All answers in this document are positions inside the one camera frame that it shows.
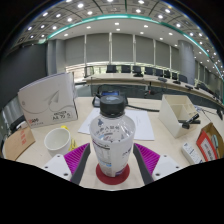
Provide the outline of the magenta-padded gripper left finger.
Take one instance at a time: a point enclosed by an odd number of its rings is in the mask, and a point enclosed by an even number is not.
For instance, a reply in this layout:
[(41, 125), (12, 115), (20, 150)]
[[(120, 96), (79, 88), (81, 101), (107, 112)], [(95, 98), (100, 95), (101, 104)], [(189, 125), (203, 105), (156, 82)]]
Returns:
[(43, 166), (43, 170), (79, 185), (89, 155), (90, 144), (87, 143), (66, 155), (56, 154)]

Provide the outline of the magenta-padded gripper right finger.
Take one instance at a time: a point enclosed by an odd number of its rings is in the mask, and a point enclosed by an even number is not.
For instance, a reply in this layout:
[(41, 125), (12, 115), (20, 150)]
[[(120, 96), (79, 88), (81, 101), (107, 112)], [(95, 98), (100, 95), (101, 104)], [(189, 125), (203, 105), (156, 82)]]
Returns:
[(181, 166), (170, 156), (159, 155), (143, 145), (135, 143), (133, 154), (145, 185), (181, 170)]

